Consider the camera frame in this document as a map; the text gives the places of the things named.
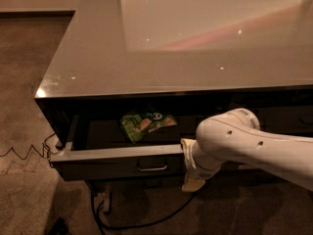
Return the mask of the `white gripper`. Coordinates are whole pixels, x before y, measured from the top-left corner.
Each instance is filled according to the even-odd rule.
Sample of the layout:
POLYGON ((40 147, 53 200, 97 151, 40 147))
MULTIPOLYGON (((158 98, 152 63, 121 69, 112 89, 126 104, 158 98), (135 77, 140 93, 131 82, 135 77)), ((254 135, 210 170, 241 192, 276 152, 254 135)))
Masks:
POLYGON ((183 192, 194 193, 213 177, 225 163, 220 152, 225 149, 216 142, 200 139, 181 139, 181 148, 187 173, 182 185, 183 192))

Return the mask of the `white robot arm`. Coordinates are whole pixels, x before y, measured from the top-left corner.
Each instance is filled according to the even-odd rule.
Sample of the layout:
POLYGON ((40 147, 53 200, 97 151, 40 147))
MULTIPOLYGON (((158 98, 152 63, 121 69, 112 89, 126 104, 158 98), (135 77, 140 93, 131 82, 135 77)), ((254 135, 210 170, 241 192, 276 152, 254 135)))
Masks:
POLYGON ((196 137, 183 138, 181 146, 184 192, 200 190, 228 161, 252 165, 313 190, 313 139, 264 132, 247 109, 206 118, 198 125, 196 137))

